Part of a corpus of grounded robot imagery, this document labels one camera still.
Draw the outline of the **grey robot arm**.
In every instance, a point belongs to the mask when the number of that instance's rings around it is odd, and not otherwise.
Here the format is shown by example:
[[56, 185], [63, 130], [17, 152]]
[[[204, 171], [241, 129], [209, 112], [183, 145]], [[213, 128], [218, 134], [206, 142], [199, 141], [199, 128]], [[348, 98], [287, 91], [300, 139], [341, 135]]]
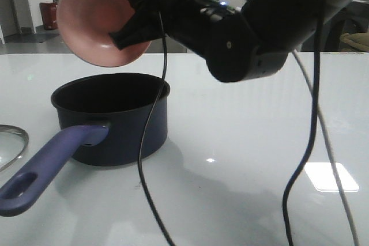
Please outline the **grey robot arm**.
[[110, 33], [118, 49], [168, 35], [204, 58], [215, 79], [238, 82], [280, 70], [288, 54], [351, 0], [128, 0], [134, 14]]

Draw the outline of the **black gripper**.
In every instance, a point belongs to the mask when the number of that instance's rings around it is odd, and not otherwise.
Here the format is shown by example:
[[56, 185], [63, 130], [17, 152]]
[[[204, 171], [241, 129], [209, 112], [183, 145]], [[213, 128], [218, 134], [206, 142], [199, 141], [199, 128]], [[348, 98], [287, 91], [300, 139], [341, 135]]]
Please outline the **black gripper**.
[[183, 44], [206, 60], [221, 82], [262, 76], [261, 44], [240, 12], [219, 0], [128, 0], [134, 14], [109, 37], [122, 50], [165, 38]]

